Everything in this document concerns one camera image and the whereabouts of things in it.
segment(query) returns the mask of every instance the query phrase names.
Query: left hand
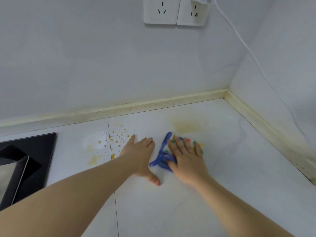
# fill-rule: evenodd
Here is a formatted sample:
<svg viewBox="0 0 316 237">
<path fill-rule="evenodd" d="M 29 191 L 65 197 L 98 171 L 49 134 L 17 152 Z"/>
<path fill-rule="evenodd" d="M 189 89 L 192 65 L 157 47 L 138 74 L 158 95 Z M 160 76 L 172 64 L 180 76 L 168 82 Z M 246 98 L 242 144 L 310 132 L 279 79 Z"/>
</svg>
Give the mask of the left hand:
<svg viewBox="0 0 316 237">
<path fill-rule="evenodd" d="M 125 156 L 135 168 L 135 174 L 147 178 L 150 182 L 160 186 L 160 180 L 148 168 L 150 156 L 154 150 L 155 142 L 152 138 L 144 138 L 134 144 L 135 135 L 132 135 L 129 141 L 122 149 L 119 156 Z"/>
</svg>

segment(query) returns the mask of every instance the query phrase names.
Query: white tile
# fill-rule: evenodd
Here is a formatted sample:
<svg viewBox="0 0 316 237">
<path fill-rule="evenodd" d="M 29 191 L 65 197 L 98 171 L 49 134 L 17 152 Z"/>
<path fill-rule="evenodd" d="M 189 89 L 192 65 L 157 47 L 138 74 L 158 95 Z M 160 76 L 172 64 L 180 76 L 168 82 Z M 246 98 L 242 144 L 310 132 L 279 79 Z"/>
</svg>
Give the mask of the white tile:
<svg viewBox="0 0 316 237">
<path fill-rule="evenodd" d="M 107 119 L 4 136 L 0 137 L 0 141 L 51 132 L 57 133 L 57 141 L 47 185 L 111 160 Z M 102 207 L 83 236 L 118 236 L 114 194 Z"/>
<path fill-rule="evenodd" d="M 204 143 L 208 170 L 222 185 L 294 235 L 316 231 L 316 188 L 224 99 L 113 117 L 109 127 L 115 157 L 133 133 L 154 138 L 151 160 L 168 131 Z M 152 171 L 162 186 L 132 176 L 116 191 L 120 237 L 227 236 L 194 189 Z"/>
</svg>

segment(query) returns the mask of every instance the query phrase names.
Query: oil splatter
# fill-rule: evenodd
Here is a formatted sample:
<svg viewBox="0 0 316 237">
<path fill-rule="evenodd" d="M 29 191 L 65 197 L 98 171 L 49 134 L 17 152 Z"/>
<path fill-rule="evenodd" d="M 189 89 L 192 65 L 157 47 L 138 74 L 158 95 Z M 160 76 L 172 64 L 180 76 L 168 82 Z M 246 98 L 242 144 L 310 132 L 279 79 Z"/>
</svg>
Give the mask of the oil splatter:
<svg viewBox="0 0 316 237">
<path fill-rule="evenodd" d="M 93 157 L 92 157 L 91 160 L 88 162 L 88 164 L 89 164 L 90 166 L 96 165 L 97 162 L 98 162 L 98 159 L 101 158 L 101 157 L 102 157 L 102 155 L 95 155 L 95 154 L 93 154 Z"/>
<path fill-rule="evenodd" d="M 95 151 L 95 150 L 98 150 L 98 149 L 94 149 L 94 148 L 93 148 L 93 145 L 94 145 L 94 144 L 88 145 L 88 146 L 86 147 L 86 151 Z"/>
</svg>

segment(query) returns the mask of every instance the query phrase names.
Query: wall socket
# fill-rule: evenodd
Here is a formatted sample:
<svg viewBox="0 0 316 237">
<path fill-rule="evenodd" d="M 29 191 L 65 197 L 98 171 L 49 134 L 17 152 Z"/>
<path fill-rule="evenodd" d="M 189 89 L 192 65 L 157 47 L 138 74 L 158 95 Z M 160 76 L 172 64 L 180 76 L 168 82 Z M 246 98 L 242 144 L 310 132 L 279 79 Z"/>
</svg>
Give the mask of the wall socket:
<svg viewBox="0 0 316 237">
<path fill-rule="evenodd" d="M 202 4 L 192 0 L 181 0 L 177 25 L 204 26 L 211 4 Z"/>
<path fill-rule="evenodd" d="M 177 24 L 180 0 L 144 0 L 144 23 Z"/>
</svg>

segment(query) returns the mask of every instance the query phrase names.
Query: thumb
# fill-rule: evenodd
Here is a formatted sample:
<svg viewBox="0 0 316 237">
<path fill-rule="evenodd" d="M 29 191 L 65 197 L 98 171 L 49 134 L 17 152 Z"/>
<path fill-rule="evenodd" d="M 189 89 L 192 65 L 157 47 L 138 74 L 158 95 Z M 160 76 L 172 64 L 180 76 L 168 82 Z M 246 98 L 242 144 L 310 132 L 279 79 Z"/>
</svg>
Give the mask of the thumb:
<svg viewBox="0 0 316 237">
<path fill-rule="evenodd" d="M 173 162 L 172 160 L 167 160 L 168 166 L 170 167 L 170 169 L 174 172 L 177 169 L 177 164 L 175 162 Z"/>
<path fill-rule="evenodd" d="M 161 185 L 159 178 L 154 173 L 152 173 L 149 169 L 148 169 L 147 174 L 144 175 L 144 177 L 146 177 L 146 179 L 148 179 L 150 182 L 154 183 L 156 186 Z"/>
</svg>

